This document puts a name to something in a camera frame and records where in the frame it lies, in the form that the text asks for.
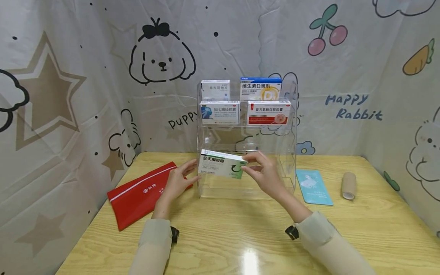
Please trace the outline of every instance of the fabric backdrop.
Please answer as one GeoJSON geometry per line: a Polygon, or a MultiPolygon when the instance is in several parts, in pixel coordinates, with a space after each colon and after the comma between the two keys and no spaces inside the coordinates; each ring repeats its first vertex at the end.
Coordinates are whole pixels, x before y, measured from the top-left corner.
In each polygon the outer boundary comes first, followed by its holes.
{"type": "Polygon", "coordinates": [[[1,1],[0,273],[53,274],[137,153],[195,151],[202,79],[294,81],[297,154],[365,156],[440,235],[439,13],[436,0],[1,1]]]}

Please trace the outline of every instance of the blue card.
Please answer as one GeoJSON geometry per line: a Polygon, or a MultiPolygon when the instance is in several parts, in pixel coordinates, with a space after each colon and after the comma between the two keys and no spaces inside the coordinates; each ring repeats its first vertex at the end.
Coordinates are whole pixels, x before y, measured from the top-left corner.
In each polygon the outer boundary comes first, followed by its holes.
{"type": "Polygon", "coordinates": [[[297,169],[297,177],[306,203],[333,205],[318,170],[297,169]]]}

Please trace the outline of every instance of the transparent organizer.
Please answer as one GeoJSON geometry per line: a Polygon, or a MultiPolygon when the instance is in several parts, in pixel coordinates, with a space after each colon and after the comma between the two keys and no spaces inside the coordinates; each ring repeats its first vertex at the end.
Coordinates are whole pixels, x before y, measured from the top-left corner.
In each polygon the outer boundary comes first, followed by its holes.
{"type": "MultiPolygon", "coordinates": [[[[198,120],[197,151],[198,161],[202,149],[228,154],[245,155],[262,151],[274,159],[279,175],[287,190],[295,190],[296,135],[297,135],[297,85],[285,81],[282,84],[279,100],[291,103],[286,125],[248,125],[246,121],[248,102],[240,101],[240,120],[238,125],[204,125],[200,111],[202,93],[197,86],[198,120]]],[[[231,81],[231,99],[240,100],[240,83],[231,81]]],[[[240,180],[222,176],[200,174],[198,194],[201,198],[239,198],[268,199],[257,183],[245,172],[240,180]]]]}

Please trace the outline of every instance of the red bag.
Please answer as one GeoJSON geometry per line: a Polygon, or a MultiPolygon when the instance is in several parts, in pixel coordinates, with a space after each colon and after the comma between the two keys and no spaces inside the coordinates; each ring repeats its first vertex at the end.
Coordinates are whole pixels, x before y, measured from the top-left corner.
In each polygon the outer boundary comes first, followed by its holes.
{"type": "Polygon", "coordinates": [[[174,162],[170,162],[107,193],[119,231],[154,210],[169,172],[175,168],[174,162]]]}

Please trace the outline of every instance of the sleeve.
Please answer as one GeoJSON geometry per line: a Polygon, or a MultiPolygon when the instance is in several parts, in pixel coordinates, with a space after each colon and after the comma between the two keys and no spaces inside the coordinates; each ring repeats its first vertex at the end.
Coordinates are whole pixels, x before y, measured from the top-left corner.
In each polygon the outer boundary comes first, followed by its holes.
{"type": "Polygon", "coordinates": [[[295,224],[303,247],[333,275],[374,275],[373,268],[320,212],[295,224]]]}
{"type": "Polygon", "coordinates": [[[169,220],[147,220],[128,274],[162,275],[171,250],[171,237],[169,220]]]}

